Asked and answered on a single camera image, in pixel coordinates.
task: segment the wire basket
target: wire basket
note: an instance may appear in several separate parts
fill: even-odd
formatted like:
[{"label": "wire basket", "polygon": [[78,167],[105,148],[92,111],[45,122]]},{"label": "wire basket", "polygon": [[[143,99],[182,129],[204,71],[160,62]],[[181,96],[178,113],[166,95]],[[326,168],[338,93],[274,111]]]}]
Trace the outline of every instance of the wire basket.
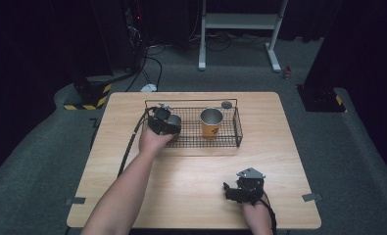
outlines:
[{"label": "wire basket", "polygon": [[[239,147],[243,138],[236,99],[224,100],[147,100],[146,109],[166,104],[172,115],[181,118],[181,132],[168,142],[167,148],[220,148]],[[217,108],[223,120],[215,139],[202,136],[200,114],[208,107]]]}]

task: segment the gray carpet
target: gray carpet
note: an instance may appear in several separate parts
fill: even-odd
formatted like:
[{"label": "gray carpet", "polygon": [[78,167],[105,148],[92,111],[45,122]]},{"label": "gray carpet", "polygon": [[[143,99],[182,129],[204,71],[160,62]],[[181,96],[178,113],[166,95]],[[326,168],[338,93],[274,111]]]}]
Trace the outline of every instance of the gray carpet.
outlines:
[{"label": "gray carpet", "polygon": [[[387,234],[387,166],[369,139],[346,90],[336,88],[347,113],[307,113],[296,89],[307,77],[321,41],[278,40],[280,64],[289,79],[274,73],[264,44],[232,44],[208,50],[207,69],[197,70],[198,49],[151,48],[163,65],[160,91],[274,91],[280,96],[312,190],[322,225],[291,234]],[[209,43],[213,49],[226,44]],[[148,60],[145,71],[157,82],[160,67]],[[114,83],[123,92],[132,78]],[[129,91],[146,83],[140,75]],[[64,234],[74,196],[89,155],[97,111],[66,111],[76,100],[72,85],[54,97],[58,109],[36,126],[0,168],[0,234]],[[72,228],[69,234],[78,234]]]}]

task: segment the wooden table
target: wooden table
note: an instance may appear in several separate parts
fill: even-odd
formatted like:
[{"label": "wooden table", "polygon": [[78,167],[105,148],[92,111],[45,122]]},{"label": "wooden table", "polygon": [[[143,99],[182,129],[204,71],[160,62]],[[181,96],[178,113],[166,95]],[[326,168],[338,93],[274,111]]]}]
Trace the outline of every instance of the wooden table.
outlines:
[{"label": "wooden table", "polygon": [[[80,180],[68,226],[82,227],[117,178],[146,100],[237,99],[243,139],[239,148],[165,148],[155,159],[138,228],[247,228],[241,205],[224,198],[223,182],[236,187],[248,167],[266,175],[265,190],[278,228],[316,229],[321,220],[280,99],[273,92],[114,93]],[[138,153],[135,138],[126,164]]]}]

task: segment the hand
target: hand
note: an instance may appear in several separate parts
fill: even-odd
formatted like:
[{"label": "hand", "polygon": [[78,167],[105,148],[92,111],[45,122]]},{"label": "hand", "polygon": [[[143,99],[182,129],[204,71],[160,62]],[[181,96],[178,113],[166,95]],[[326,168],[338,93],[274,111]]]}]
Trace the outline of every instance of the hand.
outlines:
[{"label": "hand", "polygon": [[254,235],[272,234],[269,211],[261,202],[258,202],[253,206],[250,203],[243,203],[242,212],[246,224]]},{"label": "hand", "polygon": [[172,137],[171,134],[158,135],[149,126],[146,126],[141,133],[138,149],[140,153],[156,156],[165,148]]}]

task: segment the white metal stand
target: white metal stand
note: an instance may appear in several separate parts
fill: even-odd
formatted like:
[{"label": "white metal stand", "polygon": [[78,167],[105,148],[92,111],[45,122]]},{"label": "white metal stand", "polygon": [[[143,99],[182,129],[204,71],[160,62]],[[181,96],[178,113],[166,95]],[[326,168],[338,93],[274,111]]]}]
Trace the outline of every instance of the white metal stand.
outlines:
[{"label": "white metal stand", "polygon": [[206,29],[207,28],[246,28],[246,29],[271,29],[272,37],[266,43],[272,69],[280,72],[281,67],[276,59],[273,47],[284,18],[285,8],[288,0],[282,0],[278,14],[214,14],[206,12],[206,0],[203,0],[202,31],[199,51],[199,71],[206,69]]}]

